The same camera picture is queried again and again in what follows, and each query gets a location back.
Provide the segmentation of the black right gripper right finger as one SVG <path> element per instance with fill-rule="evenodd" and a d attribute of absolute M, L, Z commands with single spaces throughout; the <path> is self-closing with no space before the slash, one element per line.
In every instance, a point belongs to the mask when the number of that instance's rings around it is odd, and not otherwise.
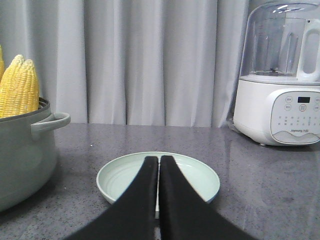
<path fill-rule="evenodd" d="M 163 240 L 254 239 L 214 211 L 192 188 L 170 155 L 160 160 L 159 221 Z"/>

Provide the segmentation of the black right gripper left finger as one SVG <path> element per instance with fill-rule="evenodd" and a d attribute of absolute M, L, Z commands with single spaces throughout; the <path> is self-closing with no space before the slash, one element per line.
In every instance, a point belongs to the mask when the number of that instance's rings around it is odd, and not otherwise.
<path fill-rule="evenodd" d="M 145 157 L 124 193 L 97 219 L 67 240 L 153 240 L 159 160 Z"/>

